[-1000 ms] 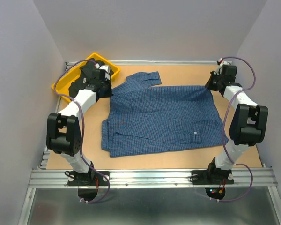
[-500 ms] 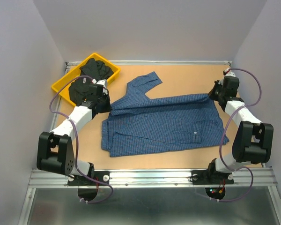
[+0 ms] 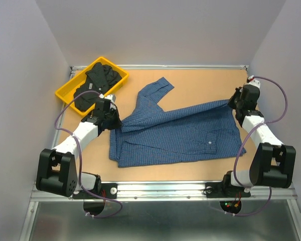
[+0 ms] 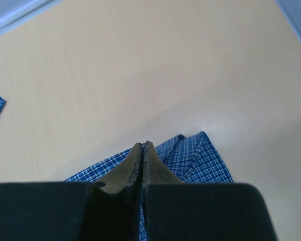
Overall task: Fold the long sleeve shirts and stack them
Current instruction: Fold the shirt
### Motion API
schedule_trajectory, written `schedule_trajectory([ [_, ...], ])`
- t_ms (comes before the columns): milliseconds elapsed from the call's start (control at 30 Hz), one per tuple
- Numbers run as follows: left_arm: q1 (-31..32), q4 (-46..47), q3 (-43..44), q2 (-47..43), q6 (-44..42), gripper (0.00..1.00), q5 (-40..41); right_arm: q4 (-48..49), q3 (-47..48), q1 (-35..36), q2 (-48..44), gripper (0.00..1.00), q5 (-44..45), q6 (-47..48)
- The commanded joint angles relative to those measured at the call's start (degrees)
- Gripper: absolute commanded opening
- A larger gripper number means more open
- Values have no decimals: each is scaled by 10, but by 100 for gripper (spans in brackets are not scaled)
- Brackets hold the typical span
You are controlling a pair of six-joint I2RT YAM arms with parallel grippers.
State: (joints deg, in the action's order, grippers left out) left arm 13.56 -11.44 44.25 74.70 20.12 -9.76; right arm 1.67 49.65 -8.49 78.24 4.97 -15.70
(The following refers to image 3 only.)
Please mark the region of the blue plaid long sleeve shirt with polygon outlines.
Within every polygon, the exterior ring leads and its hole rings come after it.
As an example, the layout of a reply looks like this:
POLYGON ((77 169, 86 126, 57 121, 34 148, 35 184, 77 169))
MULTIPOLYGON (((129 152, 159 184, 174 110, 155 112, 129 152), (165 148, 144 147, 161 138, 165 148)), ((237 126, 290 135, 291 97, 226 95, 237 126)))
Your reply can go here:
POLYGON ((227 100, 164 111, 158 102, 174 87, 165 79, 139 91, 136 106, 110 132, 109 158, 139 167, 232 158, 245 154, 227 100))

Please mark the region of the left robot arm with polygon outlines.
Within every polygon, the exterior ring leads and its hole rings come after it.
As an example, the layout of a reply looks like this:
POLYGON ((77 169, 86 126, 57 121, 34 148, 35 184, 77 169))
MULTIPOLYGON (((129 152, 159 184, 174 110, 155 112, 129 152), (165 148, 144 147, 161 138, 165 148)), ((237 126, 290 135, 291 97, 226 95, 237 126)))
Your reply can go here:
POLYGON ((69 137, 54 148, 41 151, 36 178, 38 190, 65 197, 81 190, 76 170, 76 159, 79 157, 77 144, 84 150, 104 130, 121 127, 114 100, 113 94, 98 98, 95 108, 81 120, 69 137))

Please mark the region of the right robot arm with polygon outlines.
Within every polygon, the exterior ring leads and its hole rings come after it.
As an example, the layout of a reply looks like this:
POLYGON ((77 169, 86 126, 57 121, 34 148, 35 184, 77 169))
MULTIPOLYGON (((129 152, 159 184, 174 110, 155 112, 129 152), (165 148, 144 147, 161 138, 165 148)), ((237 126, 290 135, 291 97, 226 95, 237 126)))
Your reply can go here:
POLYGON ((221 191, 227 196, 254 186, 288 188, 292 182, 296 150, 269 129, 263 114, 256 109, 259 96, 260 84, 247 83, 237 88, 228 102, 248 133, 246 139, 252 139, 257 149, 249 170, 233 169, 224 175, 221 191))

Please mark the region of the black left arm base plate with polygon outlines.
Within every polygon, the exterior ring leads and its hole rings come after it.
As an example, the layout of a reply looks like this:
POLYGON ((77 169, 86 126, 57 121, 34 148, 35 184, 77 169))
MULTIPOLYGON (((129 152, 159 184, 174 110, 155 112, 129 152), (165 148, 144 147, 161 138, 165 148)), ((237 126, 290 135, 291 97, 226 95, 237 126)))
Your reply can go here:
MULTIPOLYGON (((106 197, 109 199, 117 198, 117 183, 101 183, 98 184, 96 188, 90 190, 95 195, 106 197)), ((73 199, 96 199, 96 197, 88 194, 84 190, 74 193, 72 195, 73 199)))

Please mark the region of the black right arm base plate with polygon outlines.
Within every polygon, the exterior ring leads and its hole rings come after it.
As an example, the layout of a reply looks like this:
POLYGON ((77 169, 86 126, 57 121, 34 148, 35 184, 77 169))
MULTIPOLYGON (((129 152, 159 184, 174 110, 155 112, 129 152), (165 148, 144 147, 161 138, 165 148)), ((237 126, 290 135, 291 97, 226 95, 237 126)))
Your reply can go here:
POLYGON ((205 183, 204 193, 207 198, 246 198, 251 196, 250 192, 246 193, 243 187, 223 184, 223 182, 205 183))

